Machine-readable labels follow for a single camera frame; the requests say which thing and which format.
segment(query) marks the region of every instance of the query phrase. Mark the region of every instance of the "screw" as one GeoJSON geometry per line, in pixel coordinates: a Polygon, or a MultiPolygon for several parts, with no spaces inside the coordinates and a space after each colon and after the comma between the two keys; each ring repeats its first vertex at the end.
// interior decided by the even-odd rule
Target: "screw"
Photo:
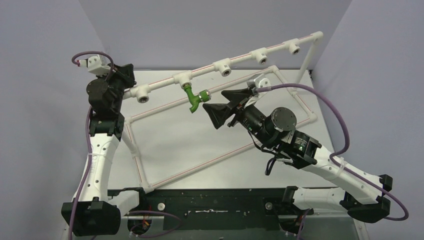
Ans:
{"type": "Polygon", "coordinates": [[[164,209],[165,209],[165,204],[163,204],[162,202],[157,205],[157,210],[163,211],[164,209]]]}

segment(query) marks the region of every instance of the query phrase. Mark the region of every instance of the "green faucet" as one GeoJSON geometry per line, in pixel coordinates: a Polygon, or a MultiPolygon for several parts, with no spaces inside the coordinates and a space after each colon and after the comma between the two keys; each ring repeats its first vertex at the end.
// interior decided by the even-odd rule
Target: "green faucet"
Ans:
{"type": "Polygon", "coordinates": [[[190,84],[184,84],[184,92],[187,93],[188,101],[191,103],[190,112],[194,113],[199,107],[200,103],[206,103],[211,100],[211,92],[208,90],[203,90],[199,94],[194,95],[192,91],[192,86],[190,84]]]}

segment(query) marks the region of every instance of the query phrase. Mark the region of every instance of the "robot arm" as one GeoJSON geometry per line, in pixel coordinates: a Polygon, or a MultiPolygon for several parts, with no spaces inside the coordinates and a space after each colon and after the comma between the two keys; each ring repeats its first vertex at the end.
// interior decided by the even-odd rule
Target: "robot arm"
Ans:
{"type": "Polygon", "coordinates": [[[114,235],[120,228],[121,217],[137,207],[144,194],[142,188],[124,189],[111,200],[108,198],[112,161],[124,130],[124,90],[136,84],[133,65],[114,65],[109,77],[105,74],[111,67],[100,55],[80,60],[78,65],[88,67],[97,76],[86,88],[92,108],[88,130],[92,151],[86,161],[89,173],[81,180],[84,183],[79,198],[75,200],[75,193],[73,201],[63,203],[61,214],[68,224],[74,219],[72,231],[76,236],[114,235]]]}
{"type": "Polygon", "coordinates": [[[248,88],[224,90],[221,94],[229,100],[227,104],[204,103],[216,129],[223,126],[228,118],[234,118],[228,127],[240,123],[251,136],[255,136],[262,152],[274,154],[278,161],[296,169],[316,174],[338,187],[335,188],[286,188],[282,202],[299,211],[306,209],[330,209],[347,212],[351,217],[375,223],[390,213],[390,201],[384,194],[348,173],[344,168],[363,176],[371,183],[386,191],[392,189],[393,179],[388,175],[376,176],[366,173],[349,163],[342,157],[334,157],[336,164],[330,160],[331,152],[316,139],[296,130],[296,116],[284,107],[276,108],[269,116],[259,111],[254,103],[261,97],[255,93],[259,82],[263,82],[261,74],[252,76],[247,82],[248,88]]]}

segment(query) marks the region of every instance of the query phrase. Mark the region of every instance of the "white table surface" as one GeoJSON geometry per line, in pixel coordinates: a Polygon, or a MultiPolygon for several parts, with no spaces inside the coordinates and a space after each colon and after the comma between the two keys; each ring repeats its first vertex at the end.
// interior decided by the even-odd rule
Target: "white table surface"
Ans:
{"type": "MultiPolygon", "coordinates": [[[[135,78],[140,85],[169,78],[178,72],[181,71],[135,71],[135,78]]],[[[219,72],[211,72],[192,80],[193,92],[198,93],[201,90],[212,88],[255,72],[258,72],[258,70],[233,70],[227,77],[222,77],[219,72]]],[[[293,82],[298,70],[281,70],[280,72],[289,82],[293,82]]],[[[271,80],[272,85],[281,83],[273,73],[268,73],[266,76],[271,80]]],[[[300,83],[312,87],[312,82],[307,72],[303,75],[300,83]]],[[[241,83],[228,89],[243,89],[246,86],[246,83],[241,83]]],[[[318,116],[317,121],[300,127],[298,130],[316,138],[332,151],[330,136],[317,98],[312,93],[302,89],[299,89],[298,92],[306,105],[318,116]]],[[[135,98],[124,100],[121,112],[127,118],[186,96],[186,93],[179,85],[170,85],[151,92],[149,94],[150,100],[147,103],[138,103],[135,98]]],[[[220,92],[216,92],[212,95],[212,100],[209,103],[227,102],[220,92]]],[[[135,121],[132,124],[149,183],[161,181],[166,177],[252,143],[247,131],[240,124],[231,128],[224,125],[216,130],[202,106],[199,106],[198,110],[193,114],[189,111],[190,106],[189,103],[185,103],[135,121]]],[[[307,119],[306,113],[285,89],[269,92],[256,103],[256,107],[265,115],[269,115],[277,107],[286,107],[295,113],[297,122],[307,119]]],[[[262,153],[253,148],[201,172],[166,185],[163,189],[333,186],[332,183],[317,175],[297,170],[280,162],[276,162],[271,175],[266,176],[264,172],[270,158],[270,154],[262,153]]],[[[113,159],[108,188],[120,189],[138,186],[140,186],[140,181],[136,163],[131,158],[126,145],[121,142],[113,159]]]]}

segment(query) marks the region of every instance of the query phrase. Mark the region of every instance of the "gray wall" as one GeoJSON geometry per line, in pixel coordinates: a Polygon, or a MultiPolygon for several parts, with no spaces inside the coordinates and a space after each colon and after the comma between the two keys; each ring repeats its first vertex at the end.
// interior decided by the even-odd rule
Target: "gray wall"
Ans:
{"type": "MultiPolygon", "coordinates": [[[[372,240],[424,239],[423,12],[424,1],[353,0],[312,73],[349,128],[345,159],[391,175],[392,193],[410,211],[407,221],[369,224],[372,240]]],[[[334,149],[342,148],[337,120],[323,114],[334,149]]]]}
{"type": "MultiPolygon", "coordinates": [[[[322,31],[313,67],[352,0],[80,0],[114,60],[137,69],[195,69],[322,31]]],[[[300,68],[296,56],[269,65],[300,68]]],[[[255,61],[238,67],[261,68],[255,61]]]]}
{"type": "Polygon", "coordinates": [[[71,63],[103,50],[78,1],[0,1],[0,239],[57,240],[81,179],[85,87],[71,63]]]}

